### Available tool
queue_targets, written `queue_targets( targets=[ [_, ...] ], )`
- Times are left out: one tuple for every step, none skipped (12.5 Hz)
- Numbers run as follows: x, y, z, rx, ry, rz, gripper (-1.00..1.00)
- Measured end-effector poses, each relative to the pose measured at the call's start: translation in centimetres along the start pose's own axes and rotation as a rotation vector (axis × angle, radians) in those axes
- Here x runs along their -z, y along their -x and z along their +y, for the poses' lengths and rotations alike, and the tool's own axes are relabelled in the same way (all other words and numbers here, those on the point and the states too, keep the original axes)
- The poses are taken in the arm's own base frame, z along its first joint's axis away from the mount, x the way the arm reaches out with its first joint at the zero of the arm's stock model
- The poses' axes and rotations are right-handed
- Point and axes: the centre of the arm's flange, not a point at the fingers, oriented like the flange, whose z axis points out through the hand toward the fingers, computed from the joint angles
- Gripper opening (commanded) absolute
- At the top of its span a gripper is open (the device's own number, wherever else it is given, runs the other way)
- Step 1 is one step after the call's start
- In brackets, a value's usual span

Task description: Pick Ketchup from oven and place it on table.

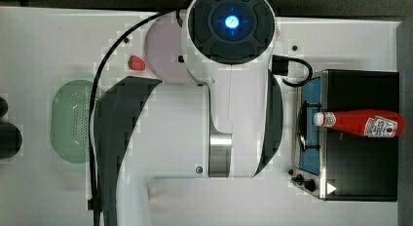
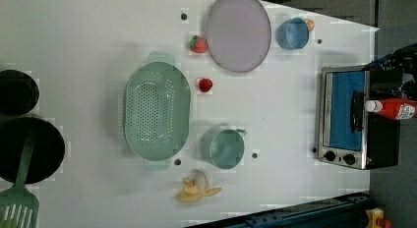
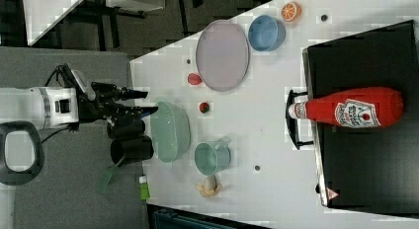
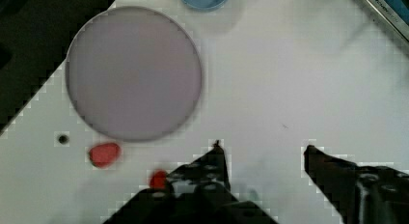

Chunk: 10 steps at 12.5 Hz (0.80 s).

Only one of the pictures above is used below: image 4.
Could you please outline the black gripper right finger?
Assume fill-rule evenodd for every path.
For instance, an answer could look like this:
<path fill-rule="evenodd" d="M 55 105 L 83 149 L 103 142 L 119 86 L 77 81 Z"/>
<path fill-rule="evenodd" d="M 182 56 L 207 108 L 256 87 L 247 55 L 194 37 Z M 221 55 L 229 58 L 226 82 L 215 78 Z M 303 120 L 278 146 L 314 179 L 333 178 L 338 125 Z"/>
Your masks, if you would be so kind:
<path fill-rule="evenodd" d="M 409 224 L 409 180 L 387 166 L 359 166 L 310 145 L 305 172 L 343 224 Z"/>

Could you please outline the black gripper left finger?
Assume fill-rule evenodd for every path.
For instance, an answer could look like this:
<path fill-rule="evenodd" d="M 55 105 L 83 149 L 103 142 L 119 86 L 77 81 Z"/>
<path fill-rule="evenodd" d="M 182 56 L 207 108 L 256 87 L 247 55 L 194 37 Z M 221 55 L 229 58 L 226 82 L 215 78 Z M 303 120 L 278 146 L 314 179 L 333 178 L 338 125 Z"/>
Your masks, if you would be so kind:
<path fill-rule="evenodd" d="M 103 224 L 278 224 L 251 201 L 231 193 L 225 152 L 212 149 L 143 189 Z"/>

